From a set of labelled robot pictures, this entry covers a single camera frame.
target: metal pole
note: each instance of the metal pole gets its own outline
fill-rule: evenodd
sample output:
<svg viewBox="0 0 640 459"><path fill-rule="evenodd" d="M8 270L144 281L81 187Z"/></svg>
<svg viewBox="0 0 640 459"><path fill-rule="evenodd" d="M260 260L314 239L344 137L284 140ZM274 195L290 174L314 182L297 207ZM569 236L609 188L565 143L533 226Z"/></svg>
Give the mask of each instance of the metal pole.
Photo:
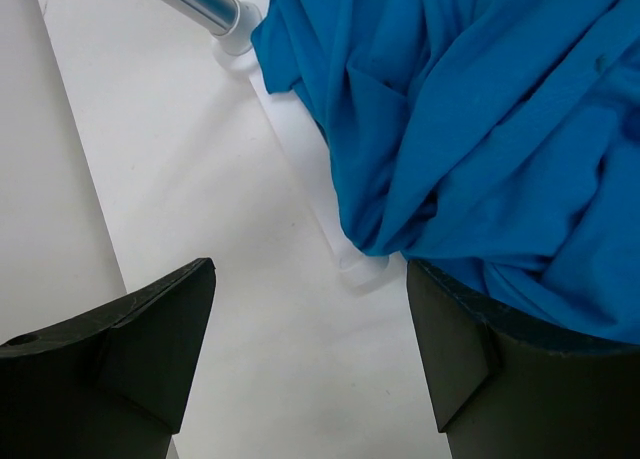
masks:
<svg viewBox="0 0 640 459"><path fill-rule="evenodd" d="M238 18L238 3L235 0L161 1L207 28L215 36L229 32Z"/></svg>

